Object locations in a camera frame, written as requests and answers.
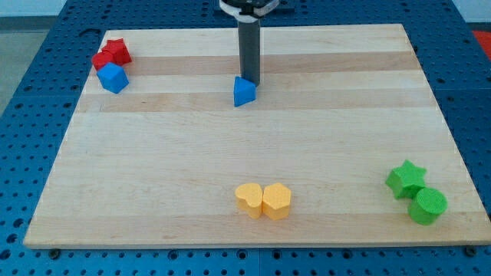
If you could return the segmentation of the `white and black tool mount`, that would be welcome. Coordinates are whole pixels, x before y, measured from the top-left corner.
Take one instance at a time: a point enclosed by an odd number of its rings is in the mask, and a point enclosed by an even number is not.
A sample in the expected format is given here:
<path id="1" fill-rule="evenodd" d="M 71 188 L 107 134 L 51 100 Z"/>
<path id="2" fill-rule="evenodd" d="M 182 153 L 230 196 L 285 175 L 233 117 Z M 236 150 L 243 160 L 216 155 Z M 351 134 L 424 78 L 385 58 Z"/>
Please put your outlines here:
<path id="1" fill-rule="evenodd" d="M 219 7 L 238 22 L 256 22 L 279 5 L 279 0 L 219 0 Z"/>

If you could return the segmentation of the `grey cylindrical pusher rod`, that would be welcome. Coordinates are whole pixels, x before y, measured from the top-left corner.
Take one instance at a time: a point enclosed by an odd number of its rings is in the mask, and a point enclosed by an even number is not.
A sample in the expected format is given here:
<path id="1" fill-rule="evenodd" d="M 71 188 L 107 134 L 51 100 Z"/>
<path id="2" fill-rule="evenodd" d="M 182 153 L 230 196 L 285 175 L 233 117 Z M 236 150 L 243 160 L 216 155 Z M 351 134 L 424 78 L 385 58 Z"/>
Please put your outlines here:
<path id="1" fill-rule="evenodd" d="M 260 20 L 238 23 L 240 74 L 257 87 L 261 77 Z"/>

